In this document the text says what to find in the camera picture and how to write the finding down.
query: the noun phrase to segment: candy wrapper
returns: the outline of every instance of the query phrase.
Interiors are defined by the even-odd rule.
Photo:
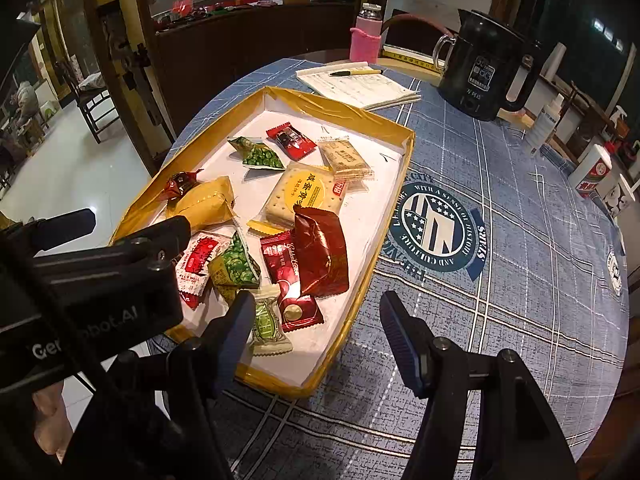
[[[328,296],[349,290],[347,245],[335,213],[294,206],[294,246],[299,262],[300,294]]]
[[[270,139],[277,140],[278,144],[293,160],[300,160],[318,146],[291,126],[291,123],[284,123],[267,130],[267,135]]]
[[[254,355],[276,355],[291,352],[293,345],[282,331],[278,310],[278,285],[250,290],[255,298],[255,322],[252,334]]]
[[[202,231],[189,241],[187,249],[175,267],[180,296],[196,310],[209,280],[208,263],[229,247],[231,238]]]
[[[228,139],[228,142],[242,155],[244,167],[254,170],[284,170],[276,152],[264,144],[262,139],[236,137]]]
[[[249,254],[240,231],[235,232],[226,251],[209,264],[209,274],[214,285],[260,286],[260,266]]]
[[[316,299],[311,296],[300,298],[300,276],[292,232],[260,238],[260,246],[271,281],[280,285],[278,307],[283,332],[324,323]]]
[[[293,227],[293,206],[315,207],[338,214],[346,194],[344,181],[336,181],[331,171],[290,162],[257,217],[247,225],[273,235]]]
[[[348,139],[321,140],[318,142],[322,156],[342,180],[359,180],[373,176],[373,170]]]
[[[191,224],[191,233],[208,225],[220,224],[234,216],[234,192],[228,176],[220,176],[210,182],[193,187],[180,200],[169,202],[166,217],[183,215]]]
[[[181,171],[172,175],[166,181],[162,193],[156,197],[156,200],[174,200],[185,196],[198,183],[196,176],[201,171]]]

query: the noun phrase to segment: notebook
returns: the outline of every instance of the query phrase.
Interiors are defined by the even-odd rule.
[[[418,92],[403,87],[383,74],[330,76],[331,72],[365,68],[369,68],[366,61],[342,63],[298,70],[296,76],[321,96],[363,110],[379,110],[420,100]]]

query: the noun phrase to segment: spray bottle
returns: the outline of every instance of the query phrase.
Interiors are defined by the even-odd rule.
[[[556,124],[558,124],[560,120],[560,109],[562,108],[563,100],[564,97],[562,97],[562,94],[558,94],[553,101],[544,105],[533,126],[524,136],[530,156],[534,156],[540,149],[540,146],[551,136]]]

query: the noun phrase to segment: green pea snack packet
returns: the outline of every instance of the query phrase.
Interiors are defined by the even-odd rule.
[[[249,292],[255,298],[255,321],[252,329],[254,356],[291,352],[293,345],[282,331],[278,308],[280,285],[275,283]]]
[[[262,142],[262,139],[236,137],[227,140],[242,155],[244,167],[254,170],[284,170],[276,152]]]
[[[260,266],[251,257],[240,231],[234,233],[229,247],[207,266],[214,285],[242,288],[260,286]]]

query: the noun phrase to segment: tray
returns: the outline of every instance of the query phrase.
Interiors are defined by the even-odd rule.
[[[153,198],[172,174],[199,168],[204,168],[199,180],[212,180],[227,174],[236,197],[237,224],[245,233],[250,253],[260,263],[263,284],[269,283],[260,252],[261,234],[249,230],[246,222],[260,211],[281,173],[247,170],[226,139],[237,135],[266,139],[268,128],[286,121],[312,140],[326,136],[326,131],[331,135],[348,136],[376,172],[374,180],[362,183],[365,189],[353,186],[340,210],[340,222],[347,240],[350,289],[338,296],[318,299],[324,324],[287,333],[294,345],[293,352],[253,357],[247,351],[236,370],[236,376],[251,386],[286,397],[308,397],[318,387],[344,345],[367,292],[414,148],[415,134],[412,130],[320,96],[283,88],[262,88],[226,111],[156,174],[126,211],[112,242],[163,218],[164,203],[155,202]],[[285,166],[289,163],[289,157],[276,143],[271,140],[265,140],[265,143],[278,153]],[[322,165],[319,150],[300,162]],[[228,229],[228,225],[220,224],[211,230],[224,233]],[[215,303],[215,295],[210,296],[203,319],[193,320],[193,316],[188,316],[182,325],[167,331],[167,335],[181,342],[194,335],[194,323],[221,315],[223,310],[212,304]]]

